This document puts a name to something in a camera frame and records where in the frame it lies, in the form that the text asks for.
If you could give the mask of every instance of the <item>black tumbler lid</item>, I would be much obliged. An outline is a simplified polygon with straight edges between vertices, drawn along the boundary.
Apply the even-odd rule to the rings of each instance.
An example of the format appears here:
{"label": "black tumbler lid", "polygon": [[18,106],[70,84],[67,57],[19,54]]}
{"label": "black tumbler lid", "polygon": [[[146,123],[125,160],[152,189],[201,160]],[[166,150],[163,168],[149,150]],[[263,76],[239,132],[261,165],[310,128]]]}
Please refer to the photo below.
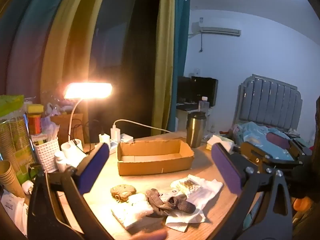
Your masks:
{"label": "black tumbler lid", "polygon": [[205,112],[192,112],[190,114],[188,114],[188,119],[189,118],[194,118],[194,119],[198,119],[198,120],[203,120],[203,119],[207,119],[205,117]]}

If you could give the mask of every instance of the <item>open cardboard box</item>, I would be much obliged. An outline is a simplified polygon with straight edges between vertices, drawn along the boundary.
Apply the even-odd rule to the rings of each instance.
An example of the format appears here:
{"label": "open cardboard box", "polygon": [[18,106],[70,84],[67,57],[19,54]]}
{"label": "open cardboard box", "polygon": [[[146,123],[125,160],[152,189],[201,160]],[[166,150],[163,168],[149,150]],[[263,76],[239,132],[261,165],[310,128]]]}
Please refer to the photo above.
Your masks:
{"label": "open cardboard box", "polygon": [[194,152],[180,139],[121,142],[116,151],[119,175],[148,175],[191,168]]}

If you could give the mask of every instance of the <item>gray tufted headboard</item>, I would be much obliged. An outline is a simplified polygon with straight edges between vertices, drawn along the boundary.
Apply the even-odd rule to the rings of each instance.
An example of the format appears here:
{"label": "gray tufted headboard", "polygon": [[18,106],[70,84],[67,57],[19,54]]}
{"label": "gray tufted headboard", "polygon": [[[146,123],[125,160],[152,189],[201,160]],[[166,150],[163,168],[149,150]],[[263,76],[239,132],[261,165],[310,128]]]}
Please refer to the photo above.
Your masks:
{"label": "gray tufted headboard", "polygon": [[240,85],[234,123],[253,121],[284,131],[297,129],[301,106],[297,87],[252,75]]}

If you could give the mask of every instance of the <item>stainless steel tumbler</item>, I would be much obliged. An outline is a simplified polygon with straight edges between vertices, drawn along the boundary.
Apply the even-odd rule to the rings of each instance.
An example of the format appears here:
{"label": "stainless steel tumbler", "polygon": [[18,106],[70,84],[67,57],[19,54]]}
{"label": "stainless steel tumbler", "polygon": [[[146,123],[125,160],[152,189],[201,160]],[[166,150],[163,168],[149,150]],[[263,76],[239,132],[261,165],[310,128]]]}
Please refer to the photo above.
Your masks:
{"label": "stainless steel tumbler", "polygon": [[206,121],[205,112],[193,112],[188,114],[187,143],[191,148],[200,146]]}

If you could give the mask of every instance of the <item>white plastic basket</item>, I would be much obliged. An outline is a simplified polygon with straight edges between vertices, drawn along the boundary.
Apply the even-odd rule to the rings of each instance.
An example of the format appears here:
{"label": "white plastic basket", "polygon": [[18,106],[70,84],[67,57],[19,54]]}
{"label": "white plastic basket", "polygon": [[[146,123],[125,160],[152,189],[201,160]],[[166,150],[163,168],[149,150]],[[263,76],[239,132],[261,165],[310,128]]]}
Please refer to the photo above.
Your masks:
{"label": "white plastic basket", "polygon": [[58,138],[41,145],[34,145],[34,148],[42,168],[46,172],[50,173],[58,169],[54,161],[54,153],[60,150]]}

